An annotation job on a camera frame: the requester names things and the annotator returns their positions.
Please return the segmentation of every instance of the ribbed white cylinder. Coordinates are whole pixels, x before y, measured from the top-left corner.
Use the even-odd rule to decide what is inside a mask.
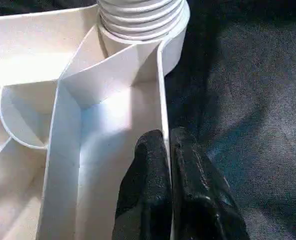
[[[98,0],[102,25],[134,41],[158,39],[183,17],[185,0]]]

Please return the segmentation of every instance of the white plastic tray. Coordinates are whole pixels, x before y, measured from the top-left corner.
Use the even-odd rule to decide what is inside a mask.
[[[137,139],[161,129],[168,148],[163,77],[188,19],[132,42],[96,5],[0,17],[0,240],[111,239]]]

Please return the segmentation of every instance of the dark cloth background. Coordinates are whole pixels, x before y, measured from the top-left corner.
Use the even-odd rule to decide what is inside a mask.
[[[93,2],[0,0],[0,15]],[[252,240],[296,240],[296,0],[188,2],[170,128],[188,128],[224,173]]]

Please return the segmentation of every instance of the black fabric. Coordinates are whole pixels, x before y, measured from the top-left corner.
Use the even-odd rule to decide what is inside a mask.
[[[137,142],[134,160],[119,191],[114,240],[168,240],[172,195],[162,133],[153,130]]]
[[[179,127],[170,145],[175,239],[249,240],[225,178],[196,138]]]
[[[88,4],[70,1],[0,0],[0,15]],[[222,170],[252,240],[296,240],[296,0],[188,2],[169,125]]]

